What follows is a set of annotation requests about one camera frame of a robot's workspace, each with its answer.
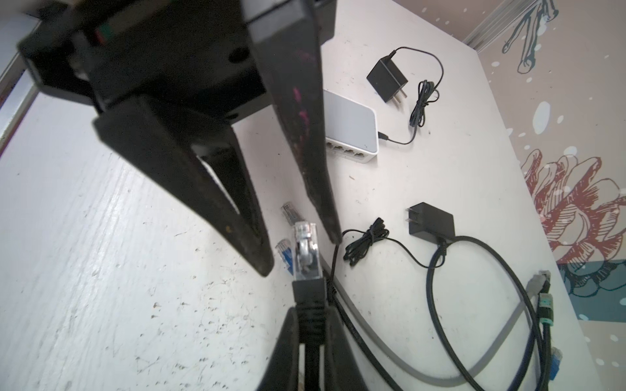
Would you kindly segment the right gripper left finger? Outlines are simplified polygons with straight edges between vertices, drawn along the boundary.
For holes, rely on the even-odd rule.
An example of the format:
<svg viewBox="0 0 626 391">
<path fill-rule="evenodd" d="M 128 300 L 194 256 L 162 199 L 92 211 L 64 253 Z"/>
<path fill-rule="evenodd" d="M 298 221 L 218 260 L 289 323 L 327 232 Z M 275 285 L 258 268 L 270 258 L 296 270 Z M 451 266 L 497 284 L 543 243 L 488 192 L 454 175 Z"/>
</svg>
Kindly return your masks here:
<svg viewBox="0 0 626 391">
<path fill-rule="evenodd" d="M 257 390 L 298 389 L 299 323 L 297 310 L 287 311 L 275 348 Z"/>
</svg>

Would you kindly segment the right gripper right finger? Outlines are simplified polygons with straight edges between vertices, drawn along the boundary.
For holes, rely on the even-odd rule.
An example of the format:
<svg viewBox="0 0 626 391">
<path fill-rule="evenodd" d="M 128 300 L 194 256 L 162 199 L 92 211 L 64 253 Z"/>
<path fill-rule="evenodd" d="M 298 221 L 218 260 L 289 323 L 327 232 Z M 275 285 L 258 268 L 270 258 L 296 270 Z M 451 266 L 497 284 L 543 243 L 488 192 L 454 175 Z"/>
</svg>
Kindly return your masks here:
<svg viewBox="0 0 626 391">
<path fill-rule="evenodd" d="M 365 391 L 367 386 L 334 306 L 325 310 L 324 387 L 325 390 Z"/>
</svg>

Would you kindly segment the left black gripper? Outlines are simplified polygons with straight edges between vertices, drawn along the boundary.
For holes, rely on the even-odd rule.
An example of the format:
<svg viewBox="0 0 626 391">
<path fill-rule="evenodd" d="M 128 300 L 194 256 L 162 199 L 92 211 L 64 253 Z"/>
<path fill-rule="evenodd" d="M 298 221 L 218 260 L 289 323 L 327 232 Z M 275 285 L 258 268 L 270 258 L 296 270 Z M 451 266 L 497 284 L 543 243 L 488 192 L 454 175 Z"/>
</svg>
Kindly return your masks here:
<svg viewBox="0 0 626 391">
<path fill-rule="evenodd" d="M 18 50 L 40 91 L 104 112 L 99 138 L 267 276 L 274 257 L 259 200 L 235 132 L 218 118 L 273 105 L 339 244 L 321 57 L 336 15 L 334 1 L 82 1 L 42 21 Z"/>
</svg>

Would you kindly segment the white network switch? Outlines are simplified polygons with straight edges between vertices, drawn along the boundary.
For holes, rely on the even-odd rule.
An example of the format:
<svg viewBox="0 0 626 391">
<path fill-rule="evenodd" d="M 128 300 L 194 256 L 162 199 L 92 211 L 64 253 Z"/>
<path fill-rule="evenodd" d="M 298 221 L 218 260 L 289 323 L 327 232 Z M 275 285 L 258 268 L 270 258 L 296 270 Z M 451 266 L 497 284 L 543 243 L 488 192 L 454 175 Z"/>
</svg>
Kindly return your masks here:
<svg viewBox="0 0 626 391">
<path fill-rule="evenodd" d="M 359 163 L 370 162 L 379 152 L 375 112 L 330 91 L 324 91 L 323 96 L 327 152 Z"/>
</svg>

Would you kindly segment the black power adapter with cord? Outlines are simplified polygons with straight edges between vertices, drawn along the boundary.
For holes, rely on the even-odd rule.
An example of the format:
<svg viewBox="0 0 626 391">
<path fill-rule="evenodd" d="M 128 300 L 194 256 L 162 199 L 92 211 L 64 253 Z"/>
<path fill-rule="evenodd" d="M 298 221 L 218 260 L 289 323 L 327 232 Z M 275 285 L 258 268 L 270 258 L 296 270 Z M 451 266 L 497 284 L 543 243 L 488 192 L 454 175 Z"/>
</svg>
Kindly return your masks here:
<svg viewBox="0 0 626 391">
<path fill-rule="evenodd" d="M 409 80 L 406 76 L 404 76 L 393 60 L 399 51 L 411 51 L 427 55 L 433 58 L 440 67 L 440 77 L 437 81 L 429 81 L 425 79 L 420 81 L 418 84 L 417 99 L 409 116 L 409 129 L 412 130 L 412 135 L 409 141 L 401 142 L 393 140 L 388 135 L 378 132 L 378 138 L 382 141 L 394 143 L 400 146 L 409 146 L 414 142 L 417 136 L 417 131 L 425 125 L 426 108 L 440 99 L 439 87 L 445 75 L 445 68 L 440 58 L 431 52 L 413 47 L 397 47 L 392 50 L 389 55 L 381 57 L 378 62 L 375 63 L 366 78 L 384 103 L 390 102 L 399 93 L 406 96 L 403 89 L 408 84 Z"/>
</svg>

